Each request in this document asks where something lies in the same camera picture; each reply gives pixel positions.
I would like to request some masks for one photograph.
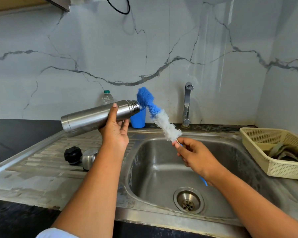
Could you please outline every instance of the blue cup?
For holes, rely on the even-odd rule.
[[[131,126],[133,128],[143,128],[145,126],[147,108],[140,109],[139,113],[130,117]]]

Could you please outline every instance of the blue brush handle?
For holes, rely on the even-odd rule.
[[[176,139],[176,141],[177,141],[177,143],[179,144],[179,145],[181,145],[182,147],[183,147],[183,145],[182,144],[180,144],[180,142]],[[205,181],[205,179],[203,179],[203,177],[202,176],[199,176],[200,177],[200,179],[204,182],[204,184],[207,186],[207,182]]]

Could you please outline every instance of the hand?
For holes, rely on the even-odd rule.
[[[178,141],[183,146],[176,141],[172,143],[178,151],[178,156],[182,156],[185,165],[191,167],[206,181],[212,183],[212,177],[225,169],[201,142],[183,137],[178,138]]]
[[[126,119],[124,123],[117,122],[117,110],[117,104],[114,103],[109,112],[106,126],[99,131],[103,136],[102,147],[124,153],[129,142],[127,135],[129,121]]]

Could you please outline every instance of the electrical cord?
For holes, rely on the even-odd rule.
[[[115,9],[115,11],[117,11],[117,12],[119,12],[119,13],[121,13],[121,14],[127,15],[127,14],[129,14],[129,12],[130,12],[130,4],[129,4],[129,0],[127,0],[127,5],[128,5],[128,11],[127,11],[127,12],[119,11],[117,8],[115,8],[115,7],[110,3],[109,0],[107,0],[107,2],[109,3],[109,5],[110,5],[112,8]]]

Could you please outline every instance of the drain strainer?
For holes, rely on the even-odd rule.
[[[175,205],[182,211],[199,213],[204,208],[204,200],[201,194],[190,187],[181,187],[173,195]]]

